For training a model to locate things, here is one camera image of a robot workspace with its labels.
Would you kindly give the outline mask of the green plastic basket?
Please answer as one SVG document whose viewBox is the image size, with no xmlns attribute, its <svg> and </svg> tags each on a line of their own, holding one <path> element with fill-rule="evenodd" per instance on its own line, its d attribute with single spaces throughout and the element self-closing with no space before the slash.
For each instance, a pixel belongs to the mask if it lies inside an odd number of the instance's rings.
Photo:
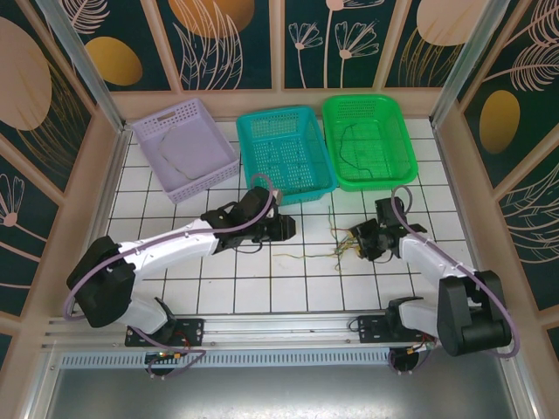
<svg viewBox="0 0 559 419">
<path fill-rule="evenodd" d="M 322 121 L 341 189 L 389 190 L 417 178 L 411 138 L 401 108 L 391 97 L 330 97 L 322 106 Z"/>
</svg>

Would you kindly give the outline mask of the teal plastic basket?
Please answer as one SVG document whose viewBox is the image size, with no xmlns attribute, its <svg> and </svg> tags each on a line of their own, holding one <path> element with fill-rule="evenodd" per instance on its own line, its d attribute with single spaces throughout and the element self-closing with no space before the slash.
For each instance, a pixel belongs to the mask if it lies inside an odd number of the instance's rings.
<svg viewBox="0 0 559 419">
<path fill-rule="evenodd" d="M 337 187 L 326 142 L 313 109 L 292 106 L 244 114 L 236 121 L 247 184 L 267 185 L 282 194 L 281 204 L 321 199 Z"/>
</svg>

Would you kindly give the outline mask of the lavender plastic basket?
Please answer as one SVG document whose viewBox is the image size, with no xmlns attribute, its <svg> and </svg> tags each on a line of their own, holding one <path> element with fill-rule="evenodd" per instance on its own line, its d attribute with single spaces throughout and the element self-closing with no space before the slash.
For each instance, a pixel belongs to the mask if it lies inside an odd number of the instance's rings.
<svg viewBox="0 0 559 419">
<path fill-rule="evenodd" d="M 141 151 L 173 204 L 236 175 L 239 157 L 199 99 L 131 124 Z"/>
</svg>

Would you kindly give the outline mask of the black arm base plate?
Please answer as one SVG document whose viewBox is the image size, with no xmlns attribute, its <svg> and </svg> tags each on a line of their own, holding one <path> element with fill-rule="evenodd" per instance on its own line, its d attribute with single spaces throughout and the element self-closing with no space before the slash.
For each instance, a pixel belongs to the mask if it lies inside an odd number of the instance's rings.
<svg viewBox="0 0 559 419">
<path fill-rule="evenodd" d="M 204 337 L 204 320 L 178 319 L 173 326 L 164 326 L 160 331 L 148 334 L 148 337 L 167 347 L 200 347 Z M 127 327 L 124 345 L 126 347 L 154 346 L 130 326 Z"/>
<path fill-rule="evenodd" d="M 357 317 L 357 332 L 362 344 L 395 342 L 393 332 L 384 315 L 362 315 Z"/>
</svg>

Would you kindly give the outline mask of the aluminium mounting rail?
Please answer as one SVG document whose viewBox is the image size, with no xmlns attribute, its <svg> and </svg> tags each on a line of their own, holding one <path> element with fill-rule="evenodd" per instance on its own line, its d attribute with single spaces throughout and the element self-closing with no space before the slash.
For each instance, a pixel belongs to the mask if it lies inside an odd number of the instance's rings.
<svg viewBox="0 0 559 419">
<path fill-rule="evenodd" d="M 362 312 L 204 315 L 201 349 L 292 349 L 358 347 L 356 318 Z M 124 349 L 127 328 L 91 328 L 86 321 L 51 319 L 38 338 L 44 349 Z"/>
</svg>

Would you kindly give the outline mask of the dark floral wall panel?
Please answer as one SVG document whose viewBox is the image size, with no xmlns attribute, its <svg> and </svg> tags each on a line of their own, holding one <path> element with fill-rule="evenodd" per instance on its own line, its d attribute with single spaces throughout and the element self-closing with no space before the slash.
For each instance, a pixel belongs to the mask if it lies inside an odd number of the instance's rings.
<svg viewBox="0 0 559 419">
<path fill-rule="evenodd" d="M 65 191 L 91 118 L 24 16 L 0 14 L 0 135 Z"/>
<path fill-rule="evenodd" d="M 445 84 L 487 0 L 411 0 L 385 85 Z"/>
<path fill-rule="evenodd" d="M 559 0 L 529 0 L 464 111 L 495 187 L 559 124 Z"/>
<path fill-rule="evenodd" d="M 282 0 L 283 88 L 380 89 L 413 0 Z"/>
<path fill-rule="evenodd" d="M 269 0 L 156 0 L 184 91 L 272 87 Z"/>
<path fill-rule="evenodd" d="M 141 0 L 60 0 L 111 92 L 168 91 Z"/>
<path fill-rule="evenodd" d="M 0 312 L 22 314 L 58 210 L 0 155 Z"/>
<path fill-rule="evenodd" d="M 500 200 L 535 305 L 559 305 L 559 162 L 540 164 Z"/>
</svg>

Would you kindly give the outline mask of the aluminium corner post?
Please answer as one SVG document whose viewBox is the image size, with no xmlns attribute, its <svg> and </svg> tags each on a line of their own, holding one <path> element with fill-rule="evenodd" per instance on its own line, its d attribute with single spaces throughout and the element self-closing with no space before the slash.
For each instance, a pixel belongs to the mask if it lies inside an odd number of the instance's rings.
<svg viewBox="0 0 559 419">
<path fill-rule="evenodd" d="M 488 0 L 431 111 L 429 120 L 434 131 L 438 129 L 451 110 L 460 90 L 473 72 L 495 30 L 504 18 L 510 2 L 511 0 Z"/>
<path fill-rule="evenodd" d="M 107 116 L 111 125 L 118 131 L 125 129 L 126 121 L 121 116 L 106 83 L 90 59 L 86 48 L 81 42 L 78 33 L 72 28 L 63 7 L 58 0 L 36 0 L 38 7 L 45 16 L 46 21 L 52 26 L 54 33 L 69 54 L 77 71 L 93 94 L 100 109 Z"/>
</svg>

